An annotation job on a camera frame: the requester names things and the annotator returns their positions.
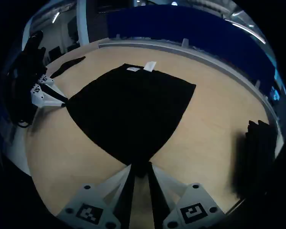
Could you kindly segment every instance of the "blue partition wall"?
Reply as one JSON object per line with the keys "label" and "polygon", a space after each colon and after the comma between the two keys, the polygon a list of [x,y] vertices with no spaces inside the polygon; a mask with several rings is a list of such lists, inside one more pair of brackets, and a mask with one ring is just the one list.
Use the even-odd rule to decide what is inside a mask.
{"label": "blue partition wall", "polygon": [[194,8],[153,5],[112,12],[107,16],[109,38],[150,37],[182,42],[218,56],[250,79],[260,80],[268,95],[275,68],[263,50],[242,29],[210,13]]}

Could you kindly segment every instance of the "black cloth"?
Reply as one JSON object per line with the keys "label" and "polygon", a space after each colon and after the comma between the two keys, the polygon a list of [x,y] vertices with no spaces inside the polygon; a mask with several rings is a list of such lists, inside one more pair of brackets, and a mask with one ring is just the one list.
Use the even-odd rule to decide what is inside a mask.
{"label": "black cloth", "polygon": [[69,68],[71,68],[73,65],[77,65],[79,62],[81,62],[83,59],[85,59],[86,57],[83,56],[83,57],[80,57],[80,58],[77,58],[77,59],[74,59],[74,60],[70,60],[70,61],[67,61],[66,63],[63,63],[60,68],[54,72],[50,77],[52,79],[54,79],[55,77],[63,74],[66,70],[68,70]]}
{"label": "black cloth", "polygon": [[240,198],[246,198],[260,184],[275,159],[276,129],[258,120],[249,121],[245,138],[238,142],[233,186]]}
{"label": "black cloth", "polygon": [[195,87],[159,71],[124,64],[85,86],[69,99],[67,109],[107,153],[127,165],[142,164],[171,137]]}

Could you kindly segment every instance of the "white tag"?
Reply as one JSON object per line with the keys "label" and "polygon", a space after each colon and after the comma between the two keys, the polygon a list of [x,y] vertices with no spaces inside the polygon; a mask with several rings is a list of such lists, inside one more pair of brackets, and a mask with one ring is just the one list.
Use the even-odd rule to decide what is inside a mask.
{"label": "white tag", "polygon": [[147,62],[143,69],[151,72],[154,69],[155,65],[156,65],[155,61]]}
{"label": "white tag", "polygon": [[129,71],[138,71],[138,70],[140,70],[140,68],[127,68],[127,70],[129,70]]}

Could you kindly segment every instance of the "black fabric pile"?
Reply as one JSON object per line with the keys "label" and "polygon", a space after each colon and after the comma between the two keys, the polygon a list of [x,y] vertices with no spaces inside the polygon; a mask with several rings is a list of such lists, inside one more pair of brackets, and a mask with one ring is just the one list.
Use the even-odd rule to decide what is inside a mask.
{"label": "black fabric pile", "polygon": [[[130,67],[140,69],[127,70]],[[159,71],[124,64],[85,86],[69,99],[67,109],[107,153],[126,165],[143,164],[171,137],[195,87]]]}
{"label": "black fabric pile", "polygon": [[247,197],[259,184],[275,159],[277,133],[273,126],[249,121],[248,132],[239,142],[233,179],[240,198]]}

